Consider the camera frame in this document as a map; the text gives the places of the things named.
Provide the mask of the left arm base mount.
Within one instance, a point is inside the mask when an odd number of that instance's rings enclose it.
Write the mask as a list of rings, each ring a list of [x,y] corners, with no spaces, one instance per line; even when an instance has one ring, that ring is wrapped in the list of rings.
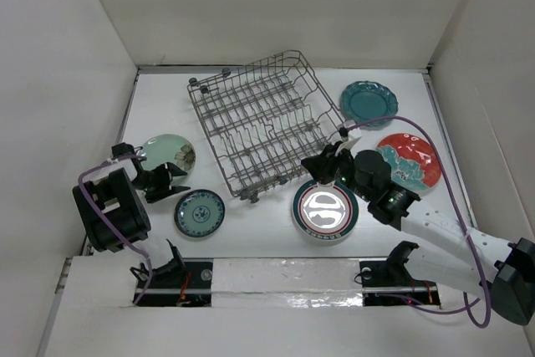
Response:
[[[141,263],[130,272],[136,280],[133,302],[139,307],[210,307],[213,260],[205,258],[183,258],[178,248],[167,241],[171,249],[171,259],[152,269]]]

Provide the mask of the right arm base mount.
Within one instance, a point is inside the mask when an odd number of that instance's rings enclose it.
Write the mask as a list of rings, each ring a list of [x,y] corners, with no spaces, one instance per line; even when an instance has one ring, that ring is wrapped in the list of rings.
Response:
[[[410,252],[417,248],[416,243],[403,241],[386,259],[359,262],[354,282],[362,288],[365,307],[441,304],[436,284],[413,279],[405,268]]]

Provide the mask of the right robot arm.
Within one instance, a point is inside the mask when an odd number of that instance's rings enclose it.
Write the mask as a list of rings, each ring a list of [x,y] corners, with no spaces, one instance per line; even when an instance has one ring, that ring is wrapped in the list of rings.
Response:
[[[508,321],[534,314],[534,245],[492,237],[449,218],[392,181],[375,150],[343,142],[304,158],[310,175],[294,196],[257,207],[226,204],[221,225],[195,217],[204,191],[149,209],[157,234],[180,238],[190,258],[354,257],[387,251],[390,281],[429,280],[474,295]]]

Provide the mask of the light green floral plate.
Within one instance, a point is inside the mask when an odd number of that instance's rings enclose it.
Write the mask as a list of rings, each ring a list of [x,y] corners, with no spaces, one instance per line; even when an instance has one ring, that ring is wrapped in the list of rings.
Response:
[[[171,182],[173,185],[185,182],[196,163],[196,151],[192,143],[185,137],[174,134],[157,135],[149,139],[141,146],[138,155],[145,157],[142,167],[146,171],[166,162],[172,162],[182,169],[186,175],[175,177]]]

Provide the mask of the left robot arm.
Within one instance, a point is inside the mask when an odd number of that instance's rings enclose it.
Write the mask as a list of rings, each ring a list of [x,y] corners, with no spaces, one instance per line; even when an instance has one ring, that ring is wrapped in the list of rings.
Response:
[[[151,223],[144,207],[185,191],[174,180],[187,172],[174,162],[146,170],[146,158],[133,145],[119,143],[101,165],[80,174],[72,189],[89,243],[98,252],[134,252],[136,242],[148,238]]]

